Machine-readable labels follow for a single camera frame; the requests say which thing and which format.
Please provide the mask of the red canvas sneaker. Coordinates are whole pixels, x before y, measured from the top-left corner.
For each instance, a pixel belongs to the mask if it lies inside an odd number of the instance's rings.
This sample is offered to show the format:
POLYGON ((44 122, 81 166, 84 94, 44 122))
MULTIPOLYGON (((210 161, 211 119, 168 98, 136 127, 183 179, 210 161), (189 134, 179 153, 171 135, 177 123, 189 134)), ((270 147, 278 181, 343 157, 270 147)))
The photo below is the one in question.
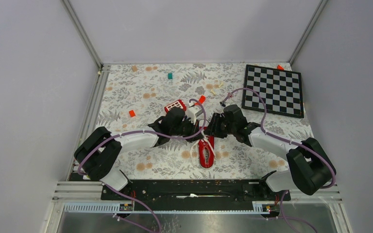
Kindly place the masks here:
POLYGON ((210 169, 216 160, 215 138, 213 136, 201 133, 202 138, 193 143, 190 148, 191 163, 195 166, 194 154, 197 155, 198 162, 201 168, 210 169))

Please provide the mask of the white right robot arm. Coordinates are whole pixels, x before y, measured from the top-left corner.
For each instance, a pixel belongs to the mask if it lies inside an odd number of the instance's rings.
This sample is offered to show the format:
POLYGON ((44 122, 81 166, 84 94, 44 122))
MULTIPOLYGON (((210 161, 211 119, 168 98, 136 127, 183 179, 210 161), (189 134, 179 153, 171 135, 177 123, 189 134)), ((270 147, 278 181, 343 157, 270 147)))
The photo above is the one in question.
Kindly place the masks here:
POLYGON ((232 135, 242 144, 287 161, 287 170, 273 171, 261 178, 259 193, 263 199, 271 200, 278 192, 290 189, 311 196, 335 184, 336 169, 316 139, 295 141, 270 133, 262 124, 249 122, 235 104, 226 106, 222 114, 214 113, 204 134, 217 138, 232 135))

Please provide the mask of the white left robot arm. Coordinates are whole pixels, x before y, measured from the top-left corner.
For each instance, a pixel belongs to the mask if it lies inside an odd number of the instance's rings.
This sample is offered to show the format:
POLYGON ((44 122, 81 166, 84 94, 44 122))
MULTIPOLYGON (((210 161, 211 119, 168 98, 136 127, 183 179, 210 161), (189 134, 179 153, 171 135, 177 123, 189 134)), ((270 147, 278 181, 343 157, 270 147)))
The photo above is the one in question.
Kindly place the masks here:
POLYGON ((164 116, 134 131, 112 135, 105 127, 98 127, 74 153, 79 164, 77 173, 87 176, 91 181, 104 183, 117 198, 124 200, 130 196, 131 187, 126 175, 113 169, 119 155, 132 150, 159 147, 171 139, 198 139, 202 135, 199 116, 207 119, 204 107, 197 103, 186 110, 174 107, 164 116))

